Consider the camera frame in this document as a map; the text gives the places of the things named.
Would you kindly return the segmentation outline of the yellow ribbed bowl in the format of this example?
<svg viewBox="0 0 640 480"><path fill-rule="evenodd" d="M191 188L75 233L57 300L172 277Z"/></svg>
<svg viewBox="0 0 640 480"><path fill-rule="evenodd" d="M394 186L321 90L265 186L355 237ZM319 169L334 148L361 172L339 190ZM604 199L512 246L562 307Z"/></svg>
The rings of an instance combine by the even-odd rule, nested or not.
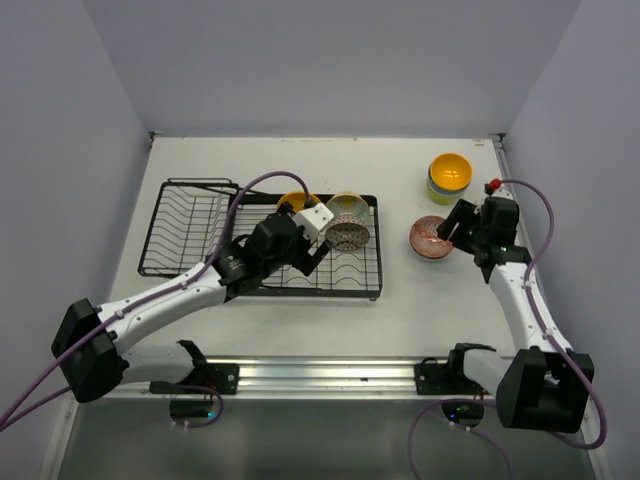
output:
<svg viewBox="0 0 640 480"><path fill-rule="evenodd" d="M303 191L294 191L281 196L276 204L276 209L279 210L282 205L288 203L294 212L299 212L311 208L320 202L321 200L314 194L306 195Z"/></svg>

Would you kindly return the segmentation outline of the lime green bowl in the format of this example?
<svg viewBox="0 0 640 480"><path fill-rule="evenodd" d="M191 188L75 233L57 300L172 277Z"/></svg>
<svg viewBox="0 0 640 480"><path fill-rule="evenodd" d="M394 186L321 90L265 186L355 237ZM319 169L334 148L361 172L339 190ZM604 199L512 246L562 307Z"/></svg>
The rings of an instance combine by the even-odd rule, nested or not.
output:
<svg viewBox="0 0 640 480"><path fill-rule="evenodd" d="M427 193L429 198L440 205L450 205L457 202L466 193L466 188L459 190L447 190L439 187L430 179L427 180Z"/></svg>

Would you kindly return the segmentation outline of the brown diamond patterned bowl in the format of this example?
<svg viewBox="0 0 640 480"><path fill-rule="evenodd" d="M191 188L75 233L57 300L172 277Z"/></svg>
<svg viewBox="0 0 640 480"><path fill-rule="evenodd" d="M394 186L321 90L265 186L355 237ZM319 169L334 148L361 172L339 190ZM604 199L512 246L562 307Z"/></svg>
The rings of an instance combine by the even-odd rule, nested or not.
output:
<svg viewBox="0 0 640 480"><path fill-rule="evenodd" d="M325 238L331 242L334 250L354 251L363 248L371 234L365 223L352 214L337 215L328 225Z"/></svg>

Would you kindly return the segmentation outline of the blue glossy bowl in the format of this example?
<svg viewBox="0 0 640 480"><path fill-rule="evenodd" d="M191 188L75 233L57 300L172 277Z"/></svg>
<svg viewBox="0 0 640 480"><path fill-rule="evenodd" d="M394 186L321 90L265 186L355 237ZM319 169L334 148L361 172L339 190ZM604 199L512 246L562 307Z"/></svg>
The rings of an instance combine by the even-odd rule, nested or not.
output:
<svg viewBox="0 0 640 480"><path fill-rule="evenodd" d="M437 194L448 197L463 195L471 180L469 171L454 168L431 169L428 175L429 186Z"/></svg>

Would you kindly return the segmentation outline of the smooth yellow bowl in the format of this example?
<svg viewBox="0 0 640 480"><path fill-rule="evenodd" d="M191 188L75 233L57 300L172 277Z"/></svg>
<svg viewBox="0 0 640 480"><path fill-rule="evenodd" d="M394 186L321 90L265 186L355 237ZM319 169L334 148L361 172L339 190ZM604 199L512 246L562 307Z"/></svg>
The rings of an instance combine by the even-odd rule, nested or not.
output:
<svg viewBox="0 0 640 480"><path fill-rule="evenodd" d="M457 153L444 153L430 164L429 174L437 187L446 191L465 190L472 181L473 167Z"/></svg>

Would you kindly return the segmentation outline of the pale teal textured bowl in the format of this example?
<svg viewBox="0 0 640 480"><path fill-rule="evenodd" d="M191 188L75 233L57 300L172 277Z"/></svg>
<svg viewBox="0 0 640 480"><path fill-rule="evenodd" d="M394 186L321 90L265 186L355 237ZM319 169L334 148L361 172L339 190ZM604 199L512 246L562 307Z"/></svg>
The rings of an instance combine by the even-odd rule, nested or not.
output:
<svg viewBox="0 0 640 480"><path fill-rule="evenodd" d="M451 249L436 250L436 251L416 249L414 250L414 252L425 261L438 262L446 258L451 253Z"/></svg>

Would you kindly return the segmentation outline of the blue zigzag patterned bowl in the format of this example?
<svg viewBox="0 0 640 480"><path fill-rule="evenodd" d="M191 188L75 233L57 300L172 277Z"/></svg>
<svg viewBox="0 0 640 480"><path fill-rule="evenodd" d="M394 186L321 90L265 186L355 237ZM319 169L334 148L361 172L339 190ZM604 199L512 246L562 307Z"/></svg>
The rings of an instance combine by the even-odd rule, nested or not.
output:
<svg viewBox="0 0 640 480"><path fill-rule="evenodd" d="M411 226L409 242L413 250L453 250L450 241L442 240L437 235L437 227L444 221L444 218L436 215L427 215L416 220Z"/></svg>

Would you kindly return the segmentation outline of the yellow teal patterned bowl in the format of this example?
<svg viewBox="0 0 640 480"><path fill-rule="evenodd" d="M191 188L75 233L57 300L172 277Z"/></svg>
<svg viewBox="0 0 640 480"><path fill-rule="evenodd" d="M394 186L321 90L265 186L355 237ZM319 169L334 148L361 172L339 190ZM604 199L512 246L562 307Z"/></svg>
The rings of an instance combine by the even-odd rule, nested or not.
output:
<svg viewBox="0 0 640 480"><path fill-rule="evenodd" d="M339 192L326 202L326 206L335 216L349 214L363 222L369 217L368 203L354 192Z"/></svg>

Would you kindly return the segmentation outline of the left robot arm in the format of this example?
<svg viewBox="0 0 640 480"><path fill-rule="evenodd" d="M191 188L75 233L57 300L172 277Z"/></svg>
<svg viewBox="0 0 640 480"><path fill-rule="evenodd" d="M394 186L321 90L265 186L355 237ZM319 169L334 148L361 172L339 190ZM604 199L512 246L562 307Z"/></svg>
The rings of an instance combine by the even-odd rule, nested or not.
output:
<svg viewBox="0 0 640 480"><path fill-rule="evenodd" d="M156 331L194 312L248 295L284 266L310 275L331 249L314 243L333 220L322 203L295 212L288 203L206 262L155 288L94 306L67 310L51 350L75 399L98 400L126 383L151 382L162 392L193 393L214 386L205 355L190 340L142 346Z"/></svg>

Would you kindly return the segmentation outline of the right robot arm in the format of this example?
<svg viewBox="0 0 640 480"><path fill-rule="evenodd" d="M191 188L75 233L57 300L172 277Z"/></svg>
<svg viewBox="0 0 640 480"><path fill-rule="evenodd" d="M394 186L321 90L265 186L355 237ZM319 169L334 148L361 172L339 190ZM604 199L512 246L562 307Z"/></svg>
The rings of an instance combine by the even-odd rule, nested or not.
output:
<svg viewBox="0 0 640 480"><path fill-rule="evenodd" d="M506 428L575 433L594 363L555 325L528 269L529 251L515 243L519 217L512 199L490 196L481 206L460 199L437 228L439 238L472 255L499 301L515 348L507 357L492 347L459 344L450 353L445 379L454 391L478 384L493 395Z"/></svg>

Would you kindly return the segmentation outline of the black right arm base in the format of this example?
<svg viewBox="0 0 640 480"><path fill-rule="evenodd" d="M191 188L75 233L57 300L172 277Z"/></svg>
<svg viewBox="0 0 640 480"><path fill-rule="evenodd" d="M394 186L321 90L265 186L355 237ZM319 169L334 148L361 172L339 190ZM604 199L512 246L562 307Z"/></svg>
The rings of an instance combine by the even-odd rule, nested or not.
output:
<svg viewBox="0 0 640 480"><path fill-rule="evenodd" d="M447 422L463 429L478 426L484 416L484 400L495 395L509 360L490 346L457 343L445 362L426 357L415 364L416 393L449 396L437 404Z"/></svg>

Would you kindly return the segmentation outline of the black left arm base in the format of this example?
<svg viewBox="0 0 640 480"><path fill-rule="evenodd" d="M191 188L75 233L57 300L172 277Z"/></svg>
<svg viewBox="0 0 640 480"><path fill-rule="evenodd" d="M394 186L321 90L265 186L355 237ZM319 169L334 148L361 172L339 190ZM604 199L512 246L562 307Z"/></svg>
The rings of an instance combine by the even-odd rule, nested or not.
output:
<svg viewBox="0 0 640 480"><path fill-rule="evenodd" d="M187 372L177 380L153 380L149 392L171 395L169 413L183 429L199 429L217 422L225 409L224 395L235 395L239 365L210 363L189 340L178 342L178 352L187 355Z"/></svg>

